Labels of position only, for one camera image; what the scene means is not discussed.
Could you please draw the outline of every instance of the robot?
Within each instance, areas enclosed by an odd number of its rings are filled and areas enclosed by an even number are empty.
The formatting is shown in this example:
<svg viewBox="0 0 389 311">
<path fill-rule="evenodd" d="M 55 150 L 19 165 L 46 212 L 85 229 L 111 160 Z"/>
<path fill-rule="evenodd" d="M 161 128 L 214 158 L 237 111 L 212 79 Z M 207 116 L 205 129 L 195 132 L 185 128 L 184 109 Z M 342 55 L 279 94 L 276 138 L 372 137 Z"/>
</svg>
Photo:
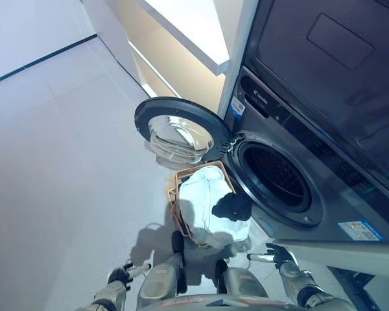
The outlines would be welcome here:
<svg viewBox="0 0 389 311">
<path fill-rule="evenodd" d="M 217 293 L 211 295 L 183 295 L 185 281 L 184 240 L 179 231 L 172 234 L 173 255 L 163 264 L 151 269 L 140 288 L 138 311 L 357 311 L 343 299 L 324 292 L 315 283 L 310 271 L 302 271 L 294 255 L 284 247 L 267 243 L 265 254 L 248 254 L 249 260 L 274 263 L 279 270 L 286 295 L 296 305 L 268 298 L 257 278 L 246 269 L 228 267 L 224 260 L 216 263 Z M 151 266 L 133 268 L 132 264 L 115 269 L 108 277 L 108 285 L 99 291 L 94 301 L 76 311 L 124 311 L 129 283 Z"/>
</svg>

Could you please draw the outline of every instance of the black baseboard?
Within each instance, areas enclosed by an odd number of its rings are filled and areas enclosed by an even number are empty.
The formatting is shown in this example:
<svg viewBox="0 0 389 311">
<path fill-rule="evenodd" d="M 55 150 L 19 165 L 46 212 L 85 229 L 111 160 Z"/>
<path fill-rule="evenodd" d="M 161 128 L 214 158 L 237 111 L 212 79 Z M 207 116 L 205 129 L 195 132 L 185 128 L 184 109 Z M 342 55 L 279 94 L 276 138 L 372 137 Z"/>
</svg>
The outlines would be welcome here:
<svg viewBox="0 0 389 311">
<path fill-rule="evenodd" d="M 83 44 L 83 43 L 85 43 L 85 42 L 87 42 L 89 40 L 92 40 L 92 39 L 96 38 L 96 37 L 98 37 L 97 34 L 93 34 L 92 36 L 89 36 L 87 38 L 84 38 L 82 40 L 74 42 L 74 43 L 72 43 L 72 44 L 70 44 L 70 45 L 68 45 L 66 47 L 63 47 L 63 48 L 61 48 L 61 49 L 59 49 L 57 51 L 54 51 L 54 52 L 52 52 L 52 53 L 50 53 L 48 55 L 45 55 L 44 57 L 41 57 L 38 60 L 35 60 L 35 61 L 31 62 L 31 63 L 28 63 L 27 65 L 24 65 L 23 67 L 17 68 L 16 70 L 13 70 L 11 73 L 8 73 L 8 74 L 6 74 L 4 76 L 1 76 L 0 77 L 0 81 L 3 81 L 4 79 L 7 79 L 9 76 L 15 75 L 16 73 L 19 73 L 20 71 L 23 71 L 23 70 L 25 70 L 25 69 L 27 69 L 29 67 L 32 67 L 32 66 L 36 65 L 37 63 L 40 63 L 40 62 L 42 62 L 44 60 L 48 60 L 49 58 L 51 58 L 53 56 L 56 56 L 56 55 L 58 55 L 60 53 L 63 53 L 65 51 L 69 50 L 69 49 L 72 49 L 73 47 L 76 47 L 77 45 Z"/>
</svg>

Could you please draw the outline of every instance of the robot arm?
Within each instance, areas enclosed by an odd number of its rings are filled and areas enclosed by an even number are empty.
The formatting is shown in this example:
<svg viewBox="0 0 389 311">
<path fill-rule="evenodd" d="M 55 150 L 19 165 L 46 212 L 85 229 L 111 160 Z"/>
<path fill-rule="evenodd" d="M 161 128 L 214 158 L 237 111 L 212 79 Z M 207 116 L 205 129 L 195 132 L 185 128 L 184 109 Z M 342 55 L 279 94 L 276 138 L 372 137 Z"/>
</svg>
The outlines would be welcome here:
<svg viewBox="0 0 389 311">
<path fill-rule="evenodd" d="M 274 262 L 283 281 L 288 298 L 303 308 L 314 311 L 356 311 L 347 301 L 324 292 L 317 286 L 310 271 L 300 270 L 292 253 L 285 248 L 267 243 L 264 255 L 249 254 L 248 259 L 261 262 Z"/>
<path fill-rule="evenodd" d="M 112 271 L 108 277 L 108 285 L 95 294 L 93 302 L 76 311 L 123 311 L 126 293 L 130 290 L 127 284 L 132 282 L 137 275 L 151 269 L 150 264 L 133 269 L 131 267 L 132 264 L 129 264 Z"/>
</svg>

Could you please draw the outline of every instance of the brand logo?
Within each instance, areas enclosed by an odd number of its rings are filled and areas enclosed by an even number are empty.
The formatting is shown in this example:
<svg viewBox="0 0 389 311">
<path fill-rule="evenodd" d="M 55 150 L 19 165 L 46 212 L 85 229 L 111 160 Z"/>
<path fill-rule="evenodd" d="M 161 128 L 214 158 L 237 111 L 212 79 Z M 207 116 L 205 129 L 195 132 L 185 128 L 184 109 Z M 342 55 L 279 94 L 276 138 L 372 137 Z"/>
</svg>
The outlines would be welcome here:
<svg viewBox="0 0 389 311">
<path fill-rule="evenodd" d="M 268 101 L 264 98 L 264 96 L 262 96 L 261 94 L 259 94 L 259 92 L 254 89 L 253 91 L 253 94 L 258 97 L 260 100 L 262 100 L 265 104 L 268 104 Z"/>
</svg>

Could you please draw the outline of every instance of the floor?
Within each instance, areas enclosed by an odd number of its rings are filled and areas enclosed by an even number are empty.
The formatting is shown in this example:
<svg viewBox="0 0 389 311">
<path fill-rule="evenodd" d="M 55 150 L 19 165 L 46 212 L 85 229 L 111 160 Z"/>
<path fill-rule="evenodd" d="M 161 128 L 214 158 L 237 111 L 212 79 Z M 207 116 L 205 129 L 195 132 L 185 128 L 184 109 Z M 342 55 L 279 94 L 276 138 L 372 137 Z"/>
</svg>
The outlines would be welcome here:
<svg viewBox="0 0 389 311">
<path fill-rule="evenodd" d="M 116 266 L 157 264 L 175 224 L 156 164 L 134 128 L 147 95 L 99 39 L 0 82 L 0 310 L 75 310 Z M 252 223 L 250 252 L 268 237 Z M 273 299 L 285 297 L 272 264 L 231 249 Z M 212 250 L 187 241 L 188 294 L 215 292 Z M 325 266 L 304 262 L 319 285 L 346 298 Z M 135 310 L 132 283 L 126 310 Z"/>
</svg>

